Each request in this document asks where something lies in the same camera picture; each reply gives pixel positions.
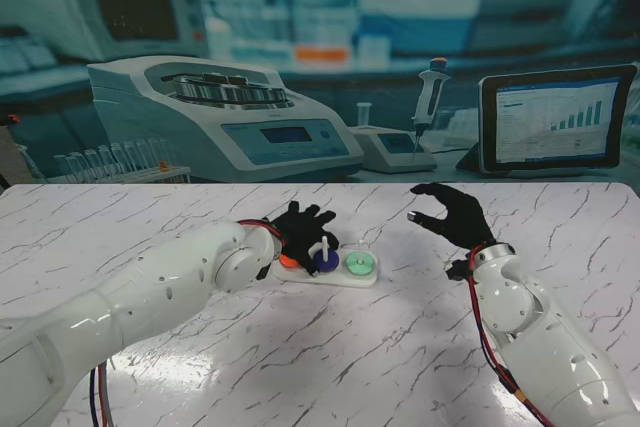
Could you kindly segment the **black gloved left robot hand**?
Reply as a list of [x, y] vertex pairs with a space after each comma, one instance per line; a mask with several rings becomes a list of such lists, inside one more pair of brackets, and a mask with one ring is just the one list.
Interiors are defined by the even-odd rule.
[[287, 210], [272, 222], [284, 239], [282, 253], [295, 260], [309, 275], [315, 276], [318, 269], [309, 255], [309, 250], [316, 243], [320, 243], [323, 237], [327, 238], [331, 249], [336, 250], [339, 247], [337, 237], [325, 229], [325, 225], [335, 218], [335, 212], [320, 212], [320, 207], [316, 204], [301, 211], [299, 203], [291, 201]]

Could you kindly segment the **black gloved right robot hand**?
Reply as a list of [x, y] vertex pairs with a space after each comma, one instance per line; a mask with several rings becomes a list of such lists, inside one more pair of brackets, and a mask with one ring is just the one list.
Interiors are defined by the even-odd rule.
[[410, 192], [434, 197], [446, 208], [446, 216], [439, 219], [410, 211], [407, 213], [409, 221], [469, 251], [497, 243], [475, 197], [440, 183], [418, 184]]

